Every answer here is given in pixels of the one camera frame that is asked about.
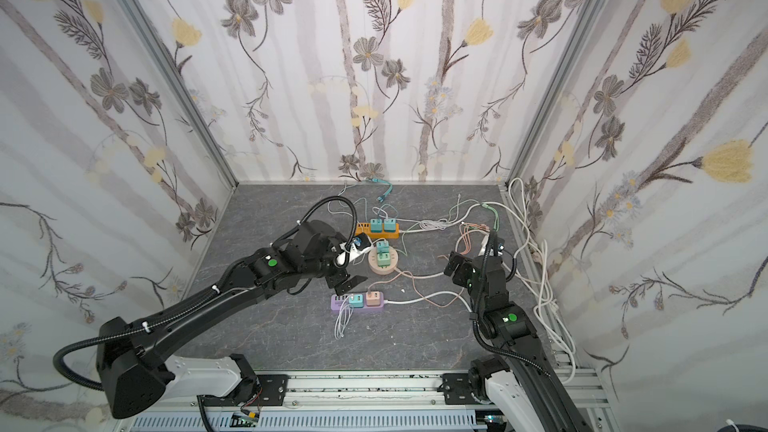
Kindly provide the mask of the light green charger adapter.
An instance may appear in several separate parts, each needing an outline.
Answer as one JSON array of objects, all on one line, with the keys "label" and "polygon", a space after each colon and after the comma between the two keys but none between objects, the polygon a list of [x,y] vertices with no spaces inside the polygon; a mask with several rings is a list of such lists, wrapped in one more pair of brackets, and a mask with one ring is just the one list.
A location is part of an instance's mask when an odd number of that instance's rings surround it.
[{"label": "light green charger adapter", "polygon": [[390,253],[378,253],[376,256],[377,266],[380,268],[387,268],[391,265]]}]

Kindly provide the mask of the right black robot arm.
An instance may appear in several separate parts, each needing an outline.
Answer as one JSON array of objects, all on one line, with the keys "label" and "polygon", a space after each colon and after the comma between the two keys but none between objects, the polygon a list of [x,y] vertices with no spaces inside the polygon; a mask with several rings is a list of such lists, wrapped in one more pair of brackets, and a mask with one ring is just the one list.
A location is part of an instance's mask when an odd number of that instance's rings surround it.
[{"label": "right black robot arm", "polygon": [[544,352],[539,333],[507,288],[506,247],[490,232],[476,258],[453,252],[444,274],[469,296],[472,334],[490,354],[468,370],[472,397],[498,409],[513,431],[590,431]]}]

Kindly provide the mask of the round pink power socket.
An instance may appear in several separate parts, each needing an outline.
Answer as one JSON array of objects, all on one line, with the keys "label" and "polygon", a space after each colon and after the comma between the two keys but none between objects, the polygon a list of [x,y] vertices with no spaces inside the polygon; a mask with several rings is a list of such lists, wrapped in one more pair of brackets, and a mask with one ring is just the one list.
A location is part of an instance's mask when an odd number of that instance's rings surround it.
[{"label": "round pink power socket", "polygon": [[398,252],[390,247],[386,252],[379,252],[372,248],[367,256],[368,266],[371,271],[379,276],[387,276],[394,272],[398,266]]}]

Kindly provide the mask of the teal charger adapter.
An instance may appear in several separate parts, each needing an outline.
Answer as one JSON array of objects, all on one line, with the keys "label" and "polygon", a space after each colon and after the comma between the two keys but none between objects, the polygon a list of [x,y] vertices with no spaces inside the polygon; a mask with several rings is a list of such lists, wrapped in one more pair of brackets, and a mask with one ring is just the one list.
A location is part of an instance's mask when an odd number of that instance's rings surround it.
[{"label": "teal charger adapter", "polygon": [[395,219],[387,218],[383,220],[383,230],[388,233],[397,231],[397,222]]},{"label": "teal charger adapter", "polygon": [[371,219],[369,222],[369,229],[374,234],[380,234],[383,232],[383,222],[381,219]]},{"label": "teal charger adapter", "polygon": [[388,253],[389,248],[390,248],[390,245],[387,240],[382,239],[381,241],[378,241],[376,243],[376,250],[378,253]]},{"label": "teal charger adapter", "polygon": [[349,304],[352,308],[363,308],[364,307],[364,295],[363,294],[352,294],[349,299]]}]

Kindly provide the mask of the pink charger adapter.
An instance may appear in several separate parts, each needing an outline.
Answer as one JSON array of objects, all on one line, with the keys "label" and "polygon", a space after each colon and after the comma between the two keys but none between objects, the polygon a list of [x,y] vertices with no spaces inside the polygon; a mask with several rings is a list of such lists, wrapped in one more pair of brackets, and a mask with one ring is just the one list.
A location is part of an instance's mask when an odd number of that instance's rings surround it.
[{"label": "pink charger adapter", "polygon": [[365,306],[378,308],[383,305],[383,294],[379,291],[370,291],[365,294]]}]

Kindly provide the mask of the purple power strip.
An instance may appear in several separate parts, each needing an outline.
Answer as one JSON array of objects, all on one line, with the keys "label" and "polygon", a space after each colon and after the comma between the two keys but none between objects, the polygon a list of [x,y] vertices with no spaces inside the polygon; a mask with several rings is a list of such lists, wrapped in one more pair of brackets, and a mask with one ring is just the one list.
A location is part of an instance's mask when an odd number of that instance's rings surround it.
[{"label": "purple power strip", "polygon": [[337,295],[332,295],[331,296],[331,299],[330,299],[331,310],[333,312],[340,312],[342,307],[346,306],[346,307],[350,307],[355,312],[367,313],[367,312],[378,312],[378,311],[380,311],[380,310],[382,310],[384,308],[384,305],[385,305],[384,296],[383,296],[384,302],[383,302],[382,306],[380,306],[378,308],[369,308],[369,307],[365,306],[365,294],[366,293],[353,293],[353,294],[363,294],[364,295],[364,307],[363,308],[352,308],[350,306],[350,304],[349,304],[349,299],[350,299],[352,294],[345,294],[343,296],[337,296]]}]

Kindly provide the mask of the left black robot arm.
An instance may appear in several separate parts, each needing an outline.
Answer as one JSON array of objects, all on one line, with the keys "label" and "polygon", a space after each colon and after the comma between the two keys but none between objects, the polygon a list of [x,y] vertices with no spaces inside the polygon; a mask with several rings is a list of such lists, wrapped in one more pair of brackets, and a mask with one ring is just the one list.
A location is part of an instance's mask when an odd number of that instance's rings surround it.
[{"label": "left black robot arm", "polygon": [[208,288],[132,322],[112,319],[98,336],[56,351],[54,369],[74,384],[104,393],[116,419],[176,397],[210,397],[237,405],[253,401],[263,387],[243,355],[195,359],[178,351],[234,314],[282,292],[297,295],[314,279],[324,279],[338,295],[364,282],[347,271],[355,233],[343,234],[312,217],[333,202],[353,204],[340,195],[321,199],[289,231],[235,260]]}]

